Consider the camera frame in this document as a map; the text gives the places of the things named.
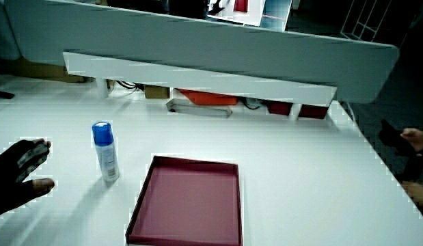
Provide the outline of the person's left hand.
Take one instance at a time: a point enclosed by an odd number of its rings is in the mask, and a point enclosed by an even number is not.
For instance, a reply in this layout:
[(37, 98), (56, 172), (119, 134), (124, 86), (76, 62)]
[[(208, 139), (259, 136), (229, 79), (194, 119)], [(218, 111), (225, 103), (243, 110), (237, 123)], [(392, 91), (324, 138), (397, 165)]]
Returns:
[(25, 179), (43, 162), (51, 142), (20, 140), (0, 154), (0, 215), (46, 195), (55, 186), (51, 178)]

